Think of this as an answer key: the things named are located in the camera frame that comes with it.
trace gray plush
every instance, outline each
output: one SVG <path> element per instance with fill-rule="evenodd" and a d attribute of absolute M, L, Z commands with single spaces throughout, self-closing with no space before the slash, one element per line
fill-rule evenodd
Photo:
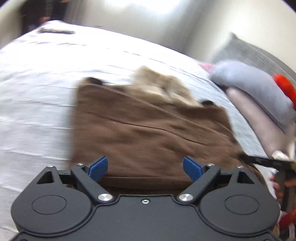
<path fill-rule="evenodd" d="M 283 131 L 295 120 L 292 101 L 269 74 L 258 68 L 225 60 L 217 64 L 210 79 L 219 86 L 237 87 L 251 95 Z"/>

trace gray pillow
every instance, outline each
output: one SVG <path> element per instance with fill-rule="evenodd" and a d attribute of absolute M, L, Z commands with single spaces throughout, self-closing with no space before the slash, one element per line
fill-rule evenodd
<path fill-rule="evenodd" d="M 286 76 L 296 88 L 296 73 L 292 69 L 267 51 L 239 39 L 234 33 L 225 48 L 212 59 L 212 63 L 216 64 L 225 59 L 238 60 L 255 66 L 271 76 L 280 73 Z"/>
<path fill-rule="evenodd" d="M 258 68 L 225 60 L 217 64 L 210 79 L 219 86 L 237 87 L 247 92 L 284 132 L 296 118 L 292 101 L 269 74 Z"/>

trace bed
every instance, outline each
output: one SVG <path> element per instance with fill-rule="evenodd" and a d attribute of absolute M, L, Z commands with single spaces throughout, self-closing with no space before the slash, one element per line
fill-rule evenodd
<path fill-rule="evenodd" d="M 227 110 L 247 154 L 266 157 L 247 121 L 197 60 L 102 29 L 61 21 L 41 27 L 75 34 L 36 29 L 0 50 L 0 240 L 17 232 L 10 205 L 19 193 L 46 165 L 61 169 L 71 158 L 69 116 L 77 83 L 84 77 L 125 85 L 141 65 L 173 74 L 196 100 L 211 100 Z"/>

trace brown cloth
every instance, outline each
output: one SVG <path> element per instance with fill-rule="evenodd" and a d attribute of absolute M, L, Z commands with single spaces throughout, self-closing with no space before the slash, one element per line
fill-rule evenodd
<path fill-rule="evenodd" d="M 106 156 L 100 184 L 112 194 L 180 193 L 192 183 L 182 168 L 185 156 L 224 169 L 241 165 L 243 151 L 223 108 L 157 107 L 124 89 L 82 82 L 72 119 L 70 166 Z"/>

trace orange object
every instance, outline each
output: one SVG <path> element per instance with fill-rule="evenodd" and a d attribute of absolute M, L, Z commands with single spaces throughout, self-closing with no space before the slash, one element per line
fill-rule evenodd
<path fill-rule="evenodd" d="M 285 95 L 290 98 L 290 100 L 294 104 L 294 109 L 296 110 L 296 90 L 294 89 L 290 81 L 281 74 L 275 74 L 274 81 L 285 93 Z"/>
<path fill-rule="evenodd" d="M 291 221 L 294 225 L 296 225 L 296 209 L 294 209 L 292 211 L 292 214 L 291 214 Z"/>

